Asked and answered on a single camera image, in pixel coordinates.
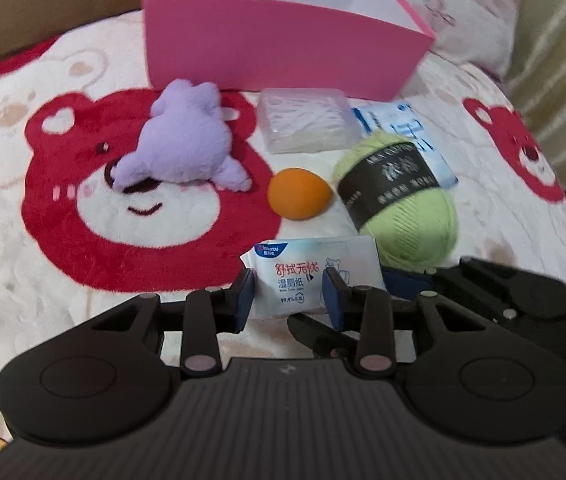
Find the white wet wipes pack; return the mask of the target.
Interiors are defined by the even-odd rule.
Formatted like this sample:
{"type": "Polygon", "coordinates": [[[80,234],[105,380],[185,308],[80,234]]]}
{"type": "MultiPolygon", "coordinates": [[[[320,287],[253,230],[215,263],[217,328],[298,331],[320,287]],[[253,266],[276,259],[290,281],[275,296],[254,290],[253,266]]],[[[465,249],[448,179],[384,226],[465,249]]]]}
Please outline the white wet wipes pack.
{"type": "Polygon", "coordinates": [[[383,288],[375,243],[368,235],[266,240],[244,255],[256,274],[252,318],[281,318],[324,309],[322,274],[333,268],[346,285],[383,288]]]}

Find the green yarn ball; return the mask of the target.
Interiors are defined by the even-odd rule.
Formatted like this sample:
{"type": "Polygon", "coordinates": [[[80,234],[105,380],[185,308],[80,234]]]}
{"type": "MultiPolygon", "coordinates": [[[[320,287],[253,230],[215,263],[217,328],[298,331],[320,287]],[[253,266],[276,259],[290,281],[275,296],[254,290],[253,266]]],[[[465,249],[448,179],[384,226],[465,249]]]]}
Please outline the green yarn ball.
{"type": "Polygon", "coordinates": [[[357,232],[375,241],[382,266],[420,272],[456,247],[454,201],[405,136],[373,131],[338,161],[333,181],[357,232]]]}

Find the orange makeup sponge egg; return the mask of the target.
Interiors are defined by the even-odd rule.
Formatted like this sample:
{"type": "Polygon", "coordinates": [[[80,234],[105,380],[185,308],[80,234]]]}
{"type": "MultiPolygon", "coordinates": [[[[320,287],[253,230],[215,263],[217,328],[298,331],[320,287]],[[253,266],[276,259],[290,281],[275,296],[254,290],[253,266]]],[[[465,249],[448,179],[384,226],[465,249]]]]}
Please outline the orange makeup sponge egg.
{"type": "Polygon", "coordinates": [[[315,218],[330,205],[333,191],[321,177],[303,168],[286,168],[268,184],[270,208],[279,216],[294,220],[315,218]]]}

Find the blue white tissue pack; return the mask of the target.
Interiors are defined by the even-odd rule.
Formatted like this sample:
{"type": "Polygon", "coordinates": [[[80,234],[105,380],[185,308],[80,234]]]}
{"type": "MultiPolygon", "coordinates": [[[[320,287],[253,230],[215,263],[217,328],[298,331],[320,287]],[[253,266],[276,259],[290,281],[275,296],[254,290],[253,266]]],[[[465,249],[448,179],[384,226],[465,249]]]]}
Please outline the blue white tissue pack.
{"type": "Polygon", "coordinates": [[[366,136],[375,130],[383,130],[403,136],[412,142],[442,188],[449,190],[458,183],[457,176],[432,143],[423,120],[408,101],[355,106],[351,110],[361,123],[366,136]]]}

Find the clear plastic box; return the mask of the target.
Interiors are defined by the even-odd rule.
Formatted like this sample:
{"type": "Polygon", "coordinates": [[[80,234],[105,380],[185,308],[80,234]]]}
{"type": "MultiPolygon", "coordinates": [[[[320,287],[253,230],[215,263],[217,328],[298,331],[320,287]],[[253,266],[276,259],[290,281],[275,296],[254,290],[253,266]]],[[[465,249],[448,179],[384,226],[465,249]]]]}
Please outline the clear plastic box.
{"type": "Polygon", "coordinates": [[[336,89],[262,90],[257,124],[271,154],[347,150],[362,139],[347,96],[336,89]]]}

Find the purple plush toy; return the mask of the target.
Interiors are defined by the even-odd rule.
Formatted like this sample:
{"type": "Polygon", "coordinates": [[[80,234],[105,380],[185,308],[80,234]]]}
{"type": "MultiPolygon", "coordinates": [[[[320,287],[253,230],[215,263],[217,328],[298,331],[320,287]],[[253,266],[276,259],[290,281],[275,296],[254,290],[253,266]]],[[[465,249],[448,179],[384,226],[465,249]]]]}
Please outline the purple plush toy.
{"type": "Polygon", "coordinates": [[[222,190],[247,192],[251,177],[231,150],[218,87],[176,79],[152,104],[136,149],[112,168],[112,187],[122,192],[146,179],[210,181],[222,190]]]}

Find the red bear blanket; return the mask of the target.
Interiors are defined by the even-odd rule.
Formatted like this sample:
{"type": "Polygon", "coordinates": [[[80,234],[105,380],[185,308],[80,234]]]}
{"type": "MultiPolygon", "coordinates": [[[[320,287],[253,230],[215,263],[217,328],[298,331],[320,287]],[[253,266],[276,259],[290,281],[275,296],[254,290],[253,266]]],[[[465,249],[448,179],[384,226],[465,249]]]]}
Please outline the red bear blanket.
{"type": "MultiPolygon", "coordinates": [[[[473,66],[429,54],[402,92],[458,182],[454,255],[475,256],[566,282],[566,200],[537,196],[486,129],[507,98],[473,66]]],[[[203,183],[148,184],[129,194],[110,167],[138,142],[155,100],[141,13],[67,32],[0,65],[0,370],[14,356],[140,292],[181,299],[223,285],[241,255],[274,238],[353,234],[340,203],[306,221],[269,208],[277,172],[330,179],[335,152],[272,155],[257,99],[229,93],[235,155],[247,193],[203,183]]],[[[10,435],[0,415],[0,449],[10,435]]]]}

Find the pink cardboard box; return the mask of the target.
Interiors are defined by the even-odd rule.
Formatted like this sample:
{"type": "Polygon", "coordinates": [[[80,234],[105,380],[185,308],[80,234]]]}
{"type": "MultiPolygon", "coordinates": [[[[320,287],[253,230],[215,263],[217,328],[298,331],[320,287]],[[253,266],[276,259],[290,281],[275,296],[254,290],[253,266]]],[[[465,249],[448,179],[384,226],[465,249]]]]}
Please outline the pink cardboard box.
{"type": "Polygon", "coordinates": [[[434,42],[407,0],[142,0],[149,81],[390,101],[434,42]]]}

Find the pink floral quilt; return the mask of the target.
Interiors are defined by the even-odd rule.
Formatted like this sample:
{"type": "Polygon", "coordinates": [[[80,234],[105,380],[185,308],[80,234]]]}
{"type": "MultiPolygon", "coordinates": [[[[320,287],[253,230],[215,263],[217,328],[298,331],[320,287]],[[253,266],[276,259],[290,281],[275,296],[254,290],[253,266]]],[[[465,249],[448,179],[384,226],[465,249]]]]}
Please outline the pink floral quilt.
{"type": "Polygon", "coordinates": [[[434,32],[434,52],[504,79],[511,63],[518,0],[407,1],[434,32]]]}

